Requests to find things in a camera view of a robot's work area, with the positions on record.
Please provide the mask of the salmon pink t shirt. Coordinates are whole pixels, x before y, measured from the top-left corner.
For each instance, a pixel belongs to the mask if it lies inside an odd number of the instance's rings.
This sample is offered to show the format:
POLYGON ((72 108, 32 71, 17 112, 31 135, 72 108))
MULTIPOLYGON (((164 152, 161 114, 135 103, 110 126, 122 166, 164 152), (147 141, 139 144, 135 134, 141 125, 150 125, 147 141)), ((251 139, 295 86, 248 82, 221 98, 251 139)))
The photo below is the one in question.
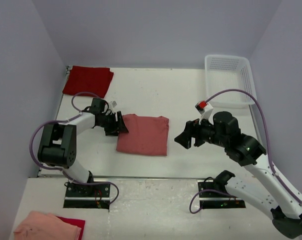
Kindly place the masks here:
POLYGON ((124 154, 166 156, 169 119, 126 114, 123 116, 128 133, 120 133, 116 150, 124 154))

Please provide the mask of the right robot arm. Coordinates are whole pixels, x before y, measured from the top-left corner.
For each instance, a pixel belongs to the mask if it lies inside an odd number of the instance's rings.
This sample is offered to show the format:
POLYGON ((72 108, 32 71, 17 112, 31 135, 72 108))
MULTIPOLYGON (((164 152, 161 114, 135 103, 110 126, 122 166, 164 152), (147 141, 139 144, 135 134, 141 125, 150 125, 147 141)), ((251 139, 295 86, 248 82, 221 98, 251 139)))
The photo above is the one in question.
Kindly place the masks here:
POLYGON ((174 139, 186 149, 204 143, 222 147, 226 155, 250 172, 267 190, 264 194, 224 170, 213 180, 212 189, 218 196, 240 198, 263 212, 285 237, 302 236, 302 194, 269 162, 265 148, 252 136, 241 132, 238 120, 227 111, 208 119, 186 122, 174 139))

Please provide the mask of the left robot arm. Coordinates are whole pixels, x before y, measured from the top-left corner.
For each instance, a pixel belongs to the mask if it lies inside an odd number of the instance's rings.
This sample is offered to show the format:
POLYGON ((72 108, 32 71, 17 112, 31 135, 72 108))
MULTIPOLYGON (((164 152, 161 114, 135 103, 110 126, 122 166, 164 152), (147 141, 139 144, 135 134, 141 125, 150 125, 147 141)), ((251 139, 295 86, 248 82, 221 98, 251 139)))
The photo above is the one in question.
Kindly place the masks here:
POLYGON ((88 197, 94 193, 96 182, 92 173, 76 159, 77 137, 84 131, 101 127, 106 136, 129 133, 122 113, 114 112, 112 104, 93 98, 91 105, 66 121, 45 123, 37 152, 37 160, 51 169, 61 171, 77 185, 77 190, 88 197))

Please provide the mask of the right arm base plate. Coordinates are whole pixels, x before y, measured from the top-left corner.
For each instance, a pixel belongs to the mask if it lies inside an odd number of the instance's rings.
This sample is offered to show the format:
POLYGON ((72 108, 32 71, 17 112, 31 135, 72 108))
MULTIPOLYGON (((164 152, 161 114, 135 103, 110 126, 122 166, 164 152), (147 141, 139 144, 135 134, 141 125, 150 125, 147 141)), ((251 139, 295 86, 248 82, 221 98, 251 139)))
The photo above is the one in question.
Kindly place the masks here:
MULTIPOLYGON (((215 185, 212 178, 198 181, 198 190, 216 190, 226 193, 222 188, 215 185)), ((201 209, 245 209, 246 204, 240 198, 232 198, 217 192, 203 192, 199 194, 201 209)))

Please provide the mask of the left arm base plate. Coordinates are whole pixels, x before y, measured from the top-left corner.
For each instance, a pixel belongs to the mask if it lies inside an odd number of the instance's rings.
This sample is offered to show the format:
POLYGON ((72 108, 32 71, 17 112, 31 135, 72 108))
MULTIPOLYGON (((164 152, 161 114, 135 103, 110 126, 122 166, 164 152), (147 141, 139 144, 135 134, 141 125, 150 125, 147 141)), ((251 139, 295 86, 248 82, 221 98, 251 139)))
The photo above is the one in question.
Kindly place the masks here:
POLYGON ((110 184, 79 185, 65 182, 63 207, 65 209, 106 209, 110 208, 110 184))

